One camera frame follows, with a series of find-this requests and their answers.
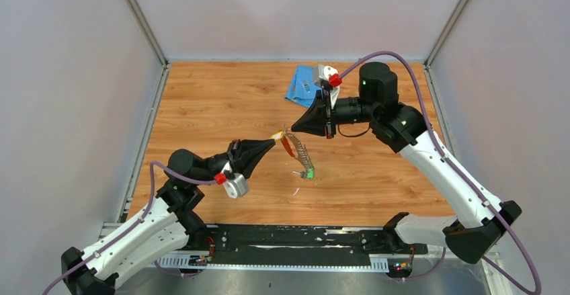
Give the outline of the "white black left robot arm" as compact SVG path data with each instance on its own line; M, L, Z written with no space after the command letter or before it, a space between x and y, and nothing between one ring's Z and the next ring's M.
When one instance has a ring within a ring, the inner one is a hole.
M273 139L234 140L211 157L178 149L166 165L150 162L151 197L143 209L94 244L62 254L61 280L69 292L115 294L163 255L200 249L206 241L206 224L194 210L204 198L200 186L221 186L228 197L243 197L247 179L275 144Z

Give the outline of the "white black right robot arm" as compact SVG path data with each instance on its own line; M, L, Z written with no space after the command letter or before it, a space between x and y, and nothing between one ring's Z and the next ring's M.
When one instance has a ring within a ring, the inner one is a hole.
M330 66L317 66L312 78L315 98L292 125L293 132L330 139L340 125L367 123L379 141L425 175L454 211L447 217L395 215L383 228L389 251L400 253L421 243L447 248L475 264L521 215L516 202L500 200L466 172L419 110L399 101L398 78L388 65L363 64L355 97L339 97L341 79Z

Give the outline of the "metal keyring plate with spring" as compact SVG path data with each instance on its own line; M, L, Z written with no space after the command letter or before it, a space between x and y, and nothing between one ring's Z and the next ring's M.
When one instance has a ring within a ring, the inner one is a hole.
M286 131L286 138L281 140L281 143L288 155L296 159L304 167L304 170L314 169L315 171L306 146L291 131L284 131Z

